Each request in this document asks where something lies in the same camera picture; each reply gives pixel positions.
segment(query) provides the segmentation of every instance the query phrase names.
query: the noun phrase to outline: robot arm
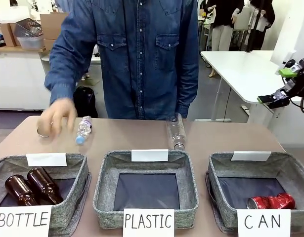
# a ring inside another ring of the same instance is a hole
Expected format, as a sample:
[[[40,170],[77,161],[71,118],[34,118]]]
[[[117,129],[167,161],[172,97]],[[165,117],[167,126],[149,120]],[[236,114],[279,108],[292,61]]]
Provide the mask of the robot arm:
[[[286,67],[279,71],[285,85],[271,95],[259,96],[258,101],[266,104],[270,109],[287,106],[291,98],[299,96],[302,98],[301,105],[297,105],[303,111],[304,101],[304,59],[296,63],[290,60]]]

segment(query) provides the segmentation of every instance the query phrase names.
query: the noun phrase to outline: cardboard box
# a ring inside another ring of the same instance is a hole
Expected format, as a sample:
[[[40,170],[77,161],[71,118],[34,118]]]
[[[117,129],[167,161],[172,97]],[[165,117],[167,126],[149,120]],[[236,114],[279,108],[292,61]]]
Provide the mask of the cardboard box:
[[[17,39],[17,37],[14,34],[16,25],[17,25],[16,23],[10,23],[10,27],[11,27],[11,31],[12,31],[12,36],[14,38],[15,46],[21,46],[19,40]]]
[[[5,44],[8,47],[15,47],[16,42],[14,41],[13,33],[11,30],[11,26],[9,23],[6,24],[0,24],[1,32],[5,41]]]
[[[61,32],[61,25],[68,13],[52,12],[51,14],[40,14],[44,38],[55,40]]]
[[[53,44],[54,44],[55,40],[54,39],[44,39],[44,46],[45,49],[47,51],[51,51],[51,49],[53,48]]]

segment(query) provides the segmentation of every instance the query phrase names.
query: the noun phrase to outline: black backpack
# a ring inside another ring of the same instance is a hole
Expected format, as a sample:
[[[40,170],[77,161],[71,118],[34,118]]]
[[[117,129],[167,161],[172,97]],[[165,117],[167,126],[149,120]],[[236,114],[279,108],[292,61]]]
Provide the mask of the black backpack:
[[[96,98],[93,89],[84,86],[78,87],[74,92],[74,103],[78,117],[98,117]]]

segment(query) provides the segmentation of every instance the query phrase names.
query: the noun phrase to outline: clear plastic bottle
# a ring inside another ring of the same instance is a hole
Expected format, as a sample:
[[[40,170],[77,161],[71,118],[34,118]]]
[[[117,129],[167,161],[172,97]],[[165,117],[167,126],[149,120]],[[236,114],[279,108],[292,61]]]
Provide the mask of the clear plastic bottle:
[[[173,150],[184,151],[186,144],[186,133],[181,114],[175,114],[175,116],[167,118],[166,125],[170,148]]]
[[[88,138],[92,129],[92,120],[90,116],[83,117],[82,121],[78,125],[76,143],[78,145],[84,144],[85,140]]]

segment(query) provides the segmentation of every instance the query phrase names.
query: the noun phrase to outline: crushed red can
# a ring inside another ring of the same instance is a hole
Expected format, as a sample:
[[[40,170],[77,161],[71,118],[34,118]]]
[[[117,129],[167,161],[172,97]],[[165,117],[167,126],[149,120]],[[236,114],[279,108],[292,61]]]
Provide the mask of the crushed red can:
[[[296,202],[288,193],[276,197],[252,197],[247,200],[248,209],[295,209]]]

